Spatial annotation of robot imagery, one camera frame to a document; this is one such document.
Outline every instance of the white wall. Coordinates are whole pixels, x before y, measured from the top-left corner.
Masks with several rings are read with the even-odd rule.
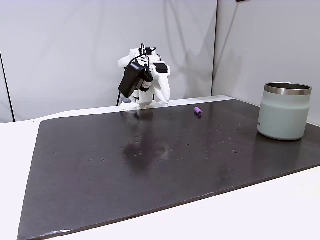
[[[4,72],[0,60],[0,124],[13,121]]]
[[[320,125],[319,22],[318,0],[219,0],[213,95],[260,105],[265,83],[310,85]]]
[[[172,99],[211,95],[217,0],[0,0],[16,119],[114,106],[118,60],[141,43],[171,67]]]

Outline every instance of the stainless steel rim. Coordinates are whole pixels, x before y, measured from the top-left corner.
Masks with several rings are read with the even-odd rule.
[[[311,94],[312,87],[291,82],[269,82],[264,90],[272,94],[303,96]]]

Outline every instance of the small purple object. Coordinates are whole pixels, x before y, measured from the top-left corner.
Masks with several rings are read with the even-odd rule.
[[[200,109],[200,108],[198,108],[198,107],[194,108],[194,111],[195,111],[195,112],[196,112],[196,114],[198,114],[198,115],[201,115],[201,114],[202,114],[201,109]]]

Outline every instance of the dark tabletop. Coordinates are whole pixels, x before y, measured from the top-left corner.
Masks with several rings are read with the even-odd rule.
[[[259,107],[228,100],[43,121],[18,240],[84,231],[320,165],[319,127],[278,141],[257,133],[258,116]]]

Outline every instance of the table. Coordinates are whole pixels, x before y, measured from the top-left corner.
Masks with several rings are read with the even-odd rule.
[[[227,96],[174,100],[170,106],[227,101]],[[0,124],[1,239],[17,239],[40,122],[120,112],[119,106],[62,112]],[[59,237],[86,239],[319,239],[320,167],[120,223]]]

